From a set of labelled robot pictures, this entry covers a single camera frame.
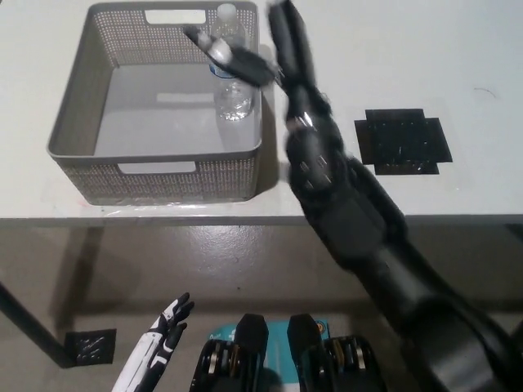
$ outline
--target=table leg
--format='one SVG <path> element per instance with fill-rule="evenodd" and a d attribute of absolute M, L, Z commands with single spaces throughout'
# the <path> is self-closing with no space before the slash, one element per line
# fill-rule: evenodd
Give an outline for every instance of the table leg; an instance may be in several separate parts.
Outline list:
<path fill-rule="evenodd" d="M 61 368 L 75 361 L 63 345 L 0 283 L 0 311 Z"/>

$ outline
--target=plastic storage basket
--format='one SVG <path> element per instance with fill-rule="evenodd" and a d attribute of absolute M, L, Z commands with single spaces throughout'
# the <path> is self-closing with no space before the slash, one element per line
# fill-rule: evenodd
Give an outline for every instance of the plastic storage basket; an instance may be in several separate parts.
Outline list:
<path fill-rule="evenodd" d="M 258 49 L 256 5 L 232 2 Z M 219 2 L 89 9 L 49 154 L 91 204 L 234 201 L 256 189 L 260 93 L 244 120 L 216 117 L 208 59 L 182 32 L 210 33 Z"/>

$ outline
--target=white bottle cap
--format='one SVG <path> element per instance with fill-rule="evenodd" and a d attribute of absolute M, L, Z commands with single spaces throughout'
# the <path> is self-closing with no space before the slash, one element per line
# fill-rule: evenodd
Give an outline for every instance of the white bottle cap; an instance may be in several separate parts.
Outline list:
<path fill-rule="evenodd" d="M 234 4 L 226 2 L 218 7 L 218 18 L 223 22 L 232 22 L 236 20 L 236 7 Z"/>

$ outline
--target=white table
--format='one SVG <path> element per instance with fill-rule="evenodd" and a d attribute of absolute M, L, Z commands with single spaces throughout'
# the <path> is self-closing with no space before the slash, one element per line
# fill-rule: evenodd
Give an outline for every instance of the white table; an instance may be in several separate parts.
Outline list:
<path fill-rule="evenodd" d="M 0 5 L 0 220 L 18 225 L 303 222 L 284 176 L 244 203 L 95 207 L 46 152 L 87 9 L 95 0 Z M 261 11 L 261 44 L 272 48 Z M 519 0 L 296 0 L 320 89 L 347 150 L 365 109 L 438 117 L 453 163 L 438 176 L 378 179 L 410 220 L 523 222 L 523 24 Z M 285 98 L 275 93 L 284 166 Z"/>

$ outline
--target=concrete floor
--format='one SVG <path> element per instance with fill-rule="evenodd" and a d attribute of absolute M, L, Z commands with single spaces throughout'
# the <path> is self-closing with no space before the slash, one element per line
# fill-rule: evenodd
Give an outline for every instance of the concrete floor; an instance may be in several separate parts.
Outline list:
<path fill-rule="evenodd" d="M 416 227 L 414 242 L 507 330 L 523 310 L 523 243 L 500 227 Z M 196 302 L 157 391 L 187 391 L 214 328 L 245 312 L 326 317 L 367 336 L 392 390 L 414 390 L 397 341 L 360 284 L 308 227 L 2 229 L 0 279 L 57 336 L 117 328 L 112 365 L 60 370 L 0 317 L 0 389 L 109 391 L 141 333 L 185 291 Z"/>

